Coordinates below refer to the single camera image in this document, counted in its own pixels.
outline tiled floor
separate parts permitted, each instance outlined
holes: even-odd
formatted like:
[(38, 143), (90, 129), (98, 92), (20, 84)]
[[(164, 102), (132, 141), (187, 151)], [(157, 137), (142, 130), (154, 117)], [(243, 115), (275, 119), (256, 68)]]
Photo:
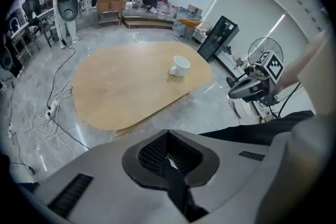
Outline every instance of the tiled floor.
[[(78, 31), (80, 41), (74, 45), (75, 55), (60, 69), (56, 75), (55, 85), (63, 87), (71, 80), (76, 66), (83, 58), (102, 47), (136, 44), (146, 41), (173, 40), (170, 30), (160, 29), (126, 29), (124, 26), (107, 26), (87, 28)], [(51, 91), (51, 84), (56, 69), (71, 55), (68, 49), (61, 50), (58, 44), (49, 48), (43, 37), (39, 38), (41, 50), (34, 61), (26, 63), (26, 69), (18, 80), (15, 80), (13, 97), (13, 132), (17, 132), (22, 160), (34, 168), (36, 174), (30, 176), (22, 165), (11, 165), (10, 171), (17, 182), (41, 181), (75, 158), (69, 144), (78, 156), (86, 149), (72, 140), (60, 128), (57, 134), (48, 138), (34, 135), (31, 131), (23, 133), (31, 127), (34, 115), (44, 116), (46, 101)], [(59, 109), (60, 125), (76, 139), (93, 147), (101, 143), (122, 139), (128, 133), (159, 131), (161, 129), (180, 129), (192, 133), (203, 133), (238, 125), (238, 119), (228, 104), (229, 87), (225, 81), (225, 70), (216, 62), (210, 64), (213, 72), (211, 83), (191, 91), (168, 107), (145, 119), (134, 127), (124, 131), (102, 131), (83, 122), (76, 113), (72, 97), (62, 99)], [(13, 145), (8, 137), (9, 121), (8, 99), (11, 89), (0, 95), (1, 115), (1, 149), (10, 156), (12, 162), (19, 162), (17, 144)], [(34, 125), (42, 122), (35, 119)], [(256, 118), (242, 119), (242, 124), (257, 123)], [(46, 135), (46, 126), (34, 130)]]

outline electric fan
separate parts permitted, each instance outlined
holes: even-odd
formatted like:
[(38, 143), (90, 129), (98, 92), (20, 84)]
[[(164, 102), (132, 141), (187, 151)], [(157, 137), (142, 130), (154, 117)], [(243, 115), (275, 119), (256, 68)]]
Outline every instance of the electric fan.
[(282, 52), (280, 45), (274, 39), (262, 37), (254, 41), (250, 46), (247, 54), (248, 63), (253, 65), (263, 52), (267, 50), (273, 51), (279, 57), (281, 62), (283, 62), (284, 53)]

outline white mug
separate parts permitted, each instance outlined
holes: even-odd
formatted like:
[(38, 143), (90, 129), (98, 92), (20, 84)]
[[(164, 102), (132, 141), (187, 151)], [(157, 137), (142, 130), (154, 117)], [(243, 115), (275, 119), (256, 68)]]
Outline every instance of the white mug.
[(186, 74), (189, 68), (190, 68), (189, 60), (184, 58), (183, 56), (177, 55), (174, 56), (173, 64), (169, 70), (169, 74), (176, 77), (182, 77)]

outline power strip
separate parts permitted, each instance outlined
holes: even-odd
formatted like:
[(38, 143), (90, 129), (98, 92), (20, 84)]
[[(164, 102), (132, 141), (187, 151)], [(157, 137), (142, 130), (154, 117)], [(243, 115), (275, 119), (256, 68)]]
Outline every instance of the power strip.
[(46, 114), (45, 114), (47, 120), (50, 119), (49, 115), (52, 116), (54, 114), (54, 112), (57, 111), (58, 106), (59, 106), (59, 104), (58, 104), (57, 100), (53, 100), (53, 102), (51, 103), (50, 109), (48, 109)]

